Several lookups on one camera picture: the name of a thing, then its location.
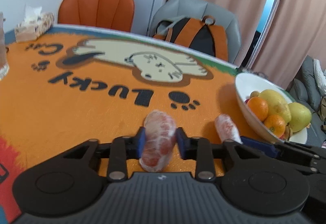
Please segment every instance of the white fruit bowl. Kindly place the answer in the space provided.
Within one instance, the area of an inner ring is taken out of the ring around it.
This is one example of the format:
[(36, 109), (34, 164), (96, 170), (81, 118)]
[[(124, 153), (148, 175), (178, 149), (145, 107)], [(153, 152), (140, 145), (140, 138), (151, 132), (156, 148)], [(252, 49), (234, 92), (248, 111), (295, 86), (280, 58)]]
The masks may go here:
[[(250, 94), (257, 90), (258, 92), (262, 92), (266, 89), (272, 89), (280, 93), (287, 103), (294, 102), (290, 99), (278, 86), (275, 84), (265, 80), (262, 77), (251, 73), (240, 73), (235, 78), (235, 89), (237, 93), (237, 101), (239, 107), (242, 111), (244, 118), (250, 127), (263, 139), (268, 142), (276, 143), (276, 142), (284, 142), (275, 136), (272, 132), (270, 132), (266, 126), (254, 115), (254, 113), (250, 110), (250, 108), (245, 103), (246, 99), (249, 99)], [(305, 144), (307, 142), (307, 129), (304, 128), (301, 131), (293, 133), (293, 136), (290, 138), (290, 141)]]

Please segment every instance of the kiwi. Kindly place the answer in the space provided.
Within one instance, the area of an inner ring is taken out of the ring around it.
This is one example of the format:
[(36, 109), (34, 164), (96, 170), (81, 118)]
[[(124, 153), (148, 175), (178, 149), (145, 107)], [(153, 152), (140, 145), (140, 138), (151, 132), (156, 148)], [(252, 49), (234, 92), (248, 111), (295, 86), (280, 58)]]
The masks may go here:
[(252, 98), (252, 97), (258, 97), (258, 95), (259, 95), (259, 92), (258, 91), (253, 91), (252, 93), (250, 93), (250, 99)]

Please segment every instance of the red object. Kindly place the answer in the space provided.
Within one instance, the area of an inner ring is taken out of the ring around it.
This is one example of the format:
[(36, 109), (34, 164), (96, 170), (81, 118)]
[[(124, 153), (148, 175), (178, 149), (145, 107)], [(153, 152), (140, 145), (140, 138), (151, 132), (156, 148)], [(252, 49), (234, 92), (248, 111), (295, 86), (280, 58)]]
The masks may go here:
[(58, 23), (130, 32), (134, 0), (63, 0)]
[(17, 164), (18, 152), (0, 137), (0, 164), (9, 171), (9, 175), (0, 184), (0, 206), (3, 208), (8, 223), (13, 222), (20, 214), (18, 205), (12, 194), (12, 185), (16, 177), (24, 171), (22, 166)]
[(238, 128), (229, 115), (220, 114), (215, 118), (214, 124), (216, 132), (222, 142), (231, 139), (242, 144)]
[(152, 111), (144, 123), (146, 143), (139, 160), (144, 170), (161, 171), (168, 165), (176, 138), (176, 125), (172, 117), (164, 112)]

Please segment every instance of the gray chair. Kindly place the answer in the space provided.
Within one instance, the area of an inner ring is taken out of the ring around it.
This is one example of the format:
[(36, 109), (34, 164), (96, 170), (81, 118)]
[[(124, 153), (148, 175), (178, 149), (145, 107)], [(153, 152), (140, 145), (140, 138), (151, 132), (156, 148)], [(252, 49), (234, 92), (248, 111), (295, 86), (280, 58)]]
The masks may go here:
[(311, 126), (308, 129), (307, 145), (320, 147), (326, 140), (326, 135), (320, 129), (320, 126), (324, 122), (320, 120), (316, 113), (322, 96), (315, 80), (314, 63), (311, 57), (307, 56), (304, 59), (296, 78), (293, 80), (290, 94), (297, 102), (306, 106), (312, 113)]
[(241, 46), (238, 21), (232, 12), (204, 0), (169, 0), (154, 15), (148, 35), (155, 34), (156, 26), (162, 20), (178, 16), (202, 19), (205, 15), (213, 16), (215, 24), (224, 27), (228, 38), (229, 62), (234, 63)]

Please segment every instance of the gray sofa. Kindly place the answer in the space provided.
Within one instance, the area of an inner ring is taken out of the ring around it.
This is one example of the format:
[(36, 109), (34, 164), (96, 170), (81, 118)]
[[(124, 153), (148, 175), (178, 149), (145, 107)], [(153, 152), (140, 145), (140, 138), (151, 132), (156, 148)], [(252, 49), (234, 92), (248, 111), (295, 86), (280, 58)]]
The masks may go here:
[(326, 139), (326, 134), (320, 128), (323, 122), (316, 113), (322, 96), (315, 81), (314, 65), (311, 57), (307, 56), (304, 59), (289, 93), (297, 102), (305, 105), (312, 112), (307, 144), (320, 147)]

